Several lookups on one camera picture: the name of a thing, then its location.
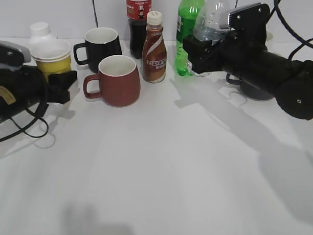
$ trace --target white lid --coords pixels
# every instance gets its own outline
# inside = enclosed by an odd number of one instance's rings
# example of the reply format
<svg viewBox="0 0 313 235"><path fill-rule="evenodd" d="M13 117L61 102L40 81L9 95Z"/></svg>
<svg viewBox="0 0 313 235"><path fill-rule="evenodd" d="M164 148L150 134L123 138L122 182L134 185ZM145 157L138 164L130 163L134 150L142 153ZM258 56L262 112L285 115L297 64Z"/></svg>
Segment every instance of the white lid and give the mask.
<svg viewBox="0 0 313 235"><path fill-rule="evenodd" d="M148 24L151 25L162 24L162 13L159 11L150 11L148 13Z"/></svg>
<svg viewBox="0 0 313 235"><path fill-rule="evenodd" d="M49 25L45 22L32 24L30 31L32 36L45 36L51 33Z"/></svg>

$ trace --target red mug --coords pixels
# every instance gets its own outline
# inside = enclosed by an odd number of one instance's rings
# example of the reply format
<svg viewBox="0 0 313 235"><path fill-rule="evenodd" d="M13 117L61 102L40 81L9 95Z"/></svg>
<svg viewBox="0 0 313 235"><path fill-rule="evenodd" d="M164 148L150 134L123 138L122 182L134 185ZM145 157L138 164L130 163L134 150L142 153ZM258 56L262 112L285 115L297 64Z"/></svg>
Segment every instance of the red mug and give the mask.
<svg viewBox="0 0 313 235"><path fill-rule="evenodd" d="M100 92L88 93L87 84L99 80ZM99 64L99 73L84 80L86 98L102 97L115 107L124 107L135 103L140 95L140 78L135 60L124 55L113 55L103 59Z"/></svg>

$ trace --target cola bottle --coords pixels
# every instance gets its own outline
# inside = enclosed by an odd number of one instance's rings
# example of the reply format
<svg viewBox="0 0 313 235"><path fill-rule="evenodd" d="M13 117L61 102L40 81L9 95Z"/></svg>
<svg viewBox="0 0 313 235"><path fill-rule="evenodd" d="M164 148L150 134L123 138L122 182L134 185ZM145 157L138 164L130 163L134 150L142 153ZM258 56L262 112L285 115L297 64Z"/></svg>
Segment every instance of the cola bottle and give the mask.
<svg viewBox="0 0 313 235"><path fill-rule="evenodd" d="M127 15L131 30L130 51L140 59L147 36L147 15L151 11L152 0L127 0Z"/></svg>

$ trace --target green soda bottle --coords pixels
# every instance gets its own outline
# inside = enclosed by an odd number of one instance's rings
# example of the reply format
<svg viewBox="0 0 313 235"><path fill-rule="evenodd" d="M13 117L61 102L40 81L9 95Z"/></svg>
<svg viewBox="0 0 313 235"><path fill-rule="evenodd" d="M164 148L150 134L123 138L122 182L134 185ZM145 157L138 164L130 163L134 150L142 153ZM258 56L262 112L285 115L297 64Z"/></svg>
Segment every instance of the green soda bottle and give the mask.
<svg viewBox="0 0 313 235"><path fill-rule="evenodd" d="M197 16L205 0L182 0L178 11L177 56L175 67L180 76L191 75L187 69L187 52L182 48L183 39L193 34Z"/></svg>

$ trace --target paper cup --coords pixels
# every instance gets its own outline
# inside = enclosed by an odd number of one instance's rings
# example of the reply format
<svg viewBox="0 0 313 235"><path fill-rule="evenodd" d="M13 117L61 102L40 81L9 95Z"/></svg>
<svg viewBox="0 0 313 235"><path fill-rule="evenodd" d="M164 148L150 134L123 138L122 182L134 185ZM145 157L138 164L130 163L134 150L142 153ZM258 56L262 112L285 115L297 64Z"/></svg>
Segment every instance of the paper cup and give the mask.
<svg viewBox="0 0 313 235"><path fill-rule="evenodd" d="M49 40L34 45L30 50L38 69L48 81L51 74L71 71L70 45L65 40Z"/></svg>

